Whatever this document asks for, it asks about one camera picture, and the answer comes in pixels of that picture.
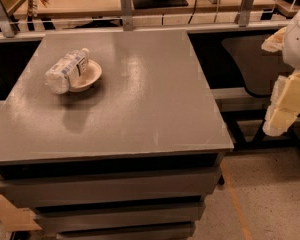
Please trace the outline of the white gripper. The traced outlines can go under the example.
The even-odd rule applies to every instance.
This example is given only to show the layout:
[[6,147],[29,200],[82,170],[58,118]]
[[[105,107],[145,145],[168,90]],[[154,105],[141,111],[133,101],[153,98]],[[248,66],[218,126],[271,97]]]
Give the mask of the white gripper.
[[280,136],[300,114],[300,10],[287,28],[283,27],[268,37],[262,43],[261,49],[268,52],[283,49],[283,61],[298,68],[288,77],[278,77],[265,115],[263,132],[268,136]]

